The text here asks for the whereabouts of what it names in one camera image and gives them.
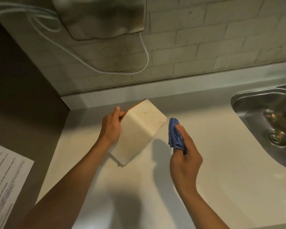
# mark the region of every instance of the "sink drain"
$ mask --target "sink drain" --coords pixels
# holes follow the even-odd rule
[[[286,140],[283,134],[277,132],[269,132],[267,134],[267,139],[271,145],[280,149],[286,149]]]

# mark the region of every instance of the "person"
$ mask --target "person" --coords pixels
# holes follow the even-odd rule
[[[119,107],[105,116],[99,138],[81,159],[27,214],[18,229],[72,228],[84,203],[93,177],[107,150],[121,134],[120,118],[125,113]],[[197,192],[196,178],[202,157],[184,127],[176,125],[181,133],[187,154],[174,149],[170,160],[170,174],[197,229],[229,229]]]

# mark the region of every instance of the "purple object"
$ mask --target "purple object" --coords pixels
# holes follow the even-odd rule
[[[183,143],[183,139],[179,131],[175,128],[175,125],[178,124],[179,121],[176,118],[171,118],[170,123],[168,125],[168,144],[171,148],[181,149],[185,151],[185,146]]]

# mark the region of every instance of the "brick wall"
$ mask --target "brick wall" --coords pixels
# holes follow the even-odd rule
[[[38,35],[24,15],[0,22],[61,95],[286,61],[286,0],[147,0],[147,9],[142,35],[151,59],[132,76],[95,73]],[[65,30],[45,34],[104,71],[145,65],[137,34],[84,42]]]

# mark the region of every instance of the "stainless steel sink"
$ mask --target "stainless steel sink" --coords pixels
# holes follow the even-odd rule
[[[286,167],[286,86],[237,94],[231,105],[264,150]]]

